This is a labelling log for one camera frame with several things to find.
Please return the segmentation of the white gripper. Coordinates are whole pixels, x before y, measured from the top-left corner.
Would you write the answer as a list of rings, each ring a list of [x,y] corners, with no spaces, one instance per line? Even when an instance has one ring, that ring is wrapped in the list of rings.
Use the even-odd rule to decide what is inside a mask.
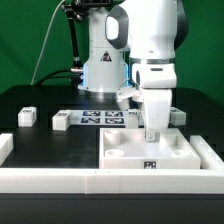
[[[145,126],[147,130],[163,130],[168,127],[172,103],[171,89],[143,89]],[[145,131],[147,141],[158,141],[159,133]]]

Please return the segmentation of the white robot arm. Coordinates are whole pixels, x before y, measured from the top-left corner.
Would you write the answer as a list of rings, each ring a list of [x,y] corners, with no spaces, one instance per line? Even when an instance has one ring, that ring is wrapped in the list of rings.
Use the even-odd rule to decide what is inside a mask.
[[[79,90],[113,94],[122,110],[136,101],[145,138],[169,124],[176,87],[175,50],[188,33],[182,0],[124,0],[111,10],[92,9],[90,50]]]

